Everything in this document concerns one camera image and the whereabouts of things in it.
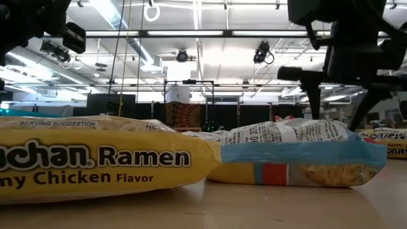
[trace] wooden table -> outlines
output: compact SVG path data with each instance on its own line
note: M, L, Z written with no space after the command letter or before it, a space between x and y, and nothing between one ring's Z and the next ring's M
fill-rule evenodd
M407 161L365 186L301 188L202 181L184 188L0 207L0 228L406 228Z

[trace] plastic wrapper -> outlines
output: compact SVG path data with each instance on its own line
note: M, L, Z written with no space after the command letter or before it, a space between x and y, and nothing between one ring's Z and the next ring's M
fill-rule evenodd
M357 186L386 164L385 146L366 142L333 121L265 122L209 135L202 139L221 145L224 163L207 179L225 183Z
M407 129L376 128L360 132L387 146L387 158L407 159Z
M158 121L108 116L3 119L0 204L184 186L206 177L218 163L218 150Z

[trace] yellow ramen package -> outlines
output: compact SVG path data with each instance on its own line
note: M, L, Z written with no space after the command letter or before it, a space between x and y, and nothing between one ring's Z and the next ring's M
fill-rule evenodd
M207 179L225 183L357 186L386 164L384 146L333 121L268 121L226 133L184 134L221 145L222 163Z
M217 165L215 148L157 121L96 119L0 120L0 204L173 188Z
M387 145L387 158L407 159L407 129L376 128L360 134Z

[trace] metal frame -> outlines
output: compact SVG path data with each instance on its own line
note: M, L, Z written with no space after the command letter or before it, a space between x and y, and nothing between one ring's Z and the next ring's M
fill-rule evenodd
M162 35L152 35L152 33L175 33L178 34L162 34ZM193 34L199 32L212 32L212 34ZM234 34L234 32L248 32L246 35ZM329 35L330 31L315 31L317 33L316 37L320 38L323 34ZM279 30L250 30L250 29L235 29L235 30L222 30L222 29L211 29L211 30L129 30L128 36L127 31L115 31L115 30L99 30L99 31L87 31L88 35L86 38L97 39L97 38L309 38L307 32L304 30L289 30L289 29L279 29ZM44 34L45 38L54 38L49 34ZM378 38L389 38L388 35L384 33L379 33Z
M168 82L172 81L167 81L167 83L160 83L160 84L124 84L123 87L164 87L165 85L168 85ZM280 88L280 87L298 87L300 86L299 83L294 83L294 84L215 84L214 81L208 81L208 82L213 82L212 86L213 87L232 87L232 88L242 88L242 87L264 87L264 88ZM106 87L109 86L108 84L56 84L56 83L7 83L6 86L14 86L14 87ZM121 87L121 84L114 84L111 85L112 87ZM207 85L177 85L179 87L193 87L193 88L202 88L206 87ZM325 87L345 87L345 88L352 88L352 87L360 87L359 85L338 85L338 84L332 84L332 85L319 85L321 88Z

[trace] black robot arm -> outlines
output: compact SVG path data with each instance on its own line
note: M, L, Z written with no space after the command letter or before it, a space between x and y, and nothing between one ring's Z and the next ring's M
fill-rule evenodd
M407 90L407 77L380 76L379 69L398 70L407 49L404 24L396 29L383 18L386 0L288 0L289 19L307 29L314 49L327 46L321 72L281 67L277 78L301 82L307 92L312 118L319 118L321 83L359 85L368 90L349 124L350 130L363 120L378 102L391 98L391 91ZM328 38L317 38L314 20L332 23ZM380 46L378 32L389 35Z
M71 0L0 0L0 66L4 55L17 46L26 47L33 37L44 32L62 36L64 46L76 53L86 50L86 32L78 25L66 24Z

